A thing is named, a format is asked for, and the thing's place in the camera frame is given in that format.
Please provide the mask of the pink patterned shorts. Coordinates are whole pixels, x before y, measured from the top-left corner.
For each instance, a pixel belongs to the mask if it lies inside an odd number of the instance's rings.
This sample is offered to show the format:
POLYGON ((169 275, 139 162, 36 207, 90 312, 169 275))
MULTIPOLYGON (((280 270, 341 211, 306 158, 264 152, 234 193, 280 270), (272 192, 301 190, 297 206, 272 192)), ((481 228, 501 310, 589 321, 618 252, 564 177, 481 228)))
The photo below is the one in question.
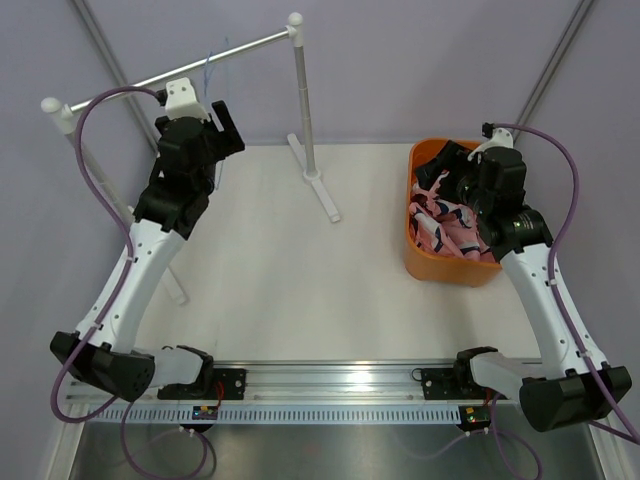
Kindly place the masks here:
POLYGON ((415 181, 409 196, 409 237, 428 254, 473 262, 495 263, 491 248, 481 239, 477 216, 439 194, 440 178, 425 190, 415 181))

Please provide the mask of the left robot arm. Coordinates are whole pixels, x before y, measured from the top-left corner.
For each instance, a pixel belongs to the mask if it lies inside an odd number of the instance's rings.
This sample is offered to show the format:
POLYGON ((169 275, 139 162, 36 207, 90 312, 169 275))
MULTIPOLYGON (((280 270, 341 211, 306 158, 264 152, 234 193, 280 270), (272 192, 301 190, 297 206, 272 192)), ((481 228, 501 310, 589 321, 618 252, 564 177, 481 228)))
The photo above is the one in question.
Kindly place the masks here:
POLYGON ((223 100, 157 118, 158 154, 147 186, 125 226, 125 246, 93 308, 50 350, 66 373, 113 397, 134 402, 151 387, 176 386, 208 396, 210 355, 185 346, 144 352, 135 345, 161 277, 209 206, 218 163, 245 149, 223 100))

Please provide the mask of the light blue wire hanger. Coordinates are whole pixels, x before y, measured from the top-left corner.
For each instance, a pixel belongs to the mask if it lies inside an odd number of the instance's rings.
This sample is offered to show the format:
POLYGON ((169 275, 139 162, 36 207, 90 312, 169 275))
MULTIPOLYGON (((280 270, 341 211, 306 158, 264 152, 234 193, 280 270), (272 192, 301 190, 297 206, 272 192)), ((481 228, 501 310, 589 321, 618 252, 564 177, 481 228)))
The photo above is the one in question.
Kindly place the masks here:
MULTIPOLYGON (((210 110, 213 110, 213 108, 211 107, 212 100, 209 95, 209 86, 211 84, 212 76, 216 68, 216 65, 211 60, 213 56, 214 56, 213 51, 210 51, 207 55, 207 58, 203 67, 203 82, 202 82, 203 95, 206 100, 206 105, 210 110)), ((216 172, 214 176, 215 191, 220 189, 220 184, 224 176, 224 167, 225 167, 225 163, 223 161, 216 164, 216 172)))

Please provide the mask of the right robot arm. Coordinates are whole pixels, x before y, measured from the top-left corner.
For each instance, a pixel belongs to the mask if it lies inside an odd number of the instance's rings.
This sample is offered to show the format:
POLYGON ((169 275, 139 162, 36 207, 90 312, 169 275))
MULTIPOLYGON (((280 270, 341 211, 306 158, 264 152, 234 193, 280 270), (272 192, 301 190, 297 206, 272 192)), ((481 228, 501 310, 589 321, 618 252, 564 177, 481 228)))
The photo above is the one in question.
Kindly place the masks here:
POLYGON ((435 187, 444 200, 475 213, 541 354, 534 369, 493 347, 461 351, 452 375, 457 392, 474 397, 488 388, 514 400, 538 432, 606 418, 630 390, 631 376, 610 365, 582 323, 552 256, 556 240, 525 202, 522 154, 506 144, 472 151, 446 140, 414 173, 419 186, 435 187))

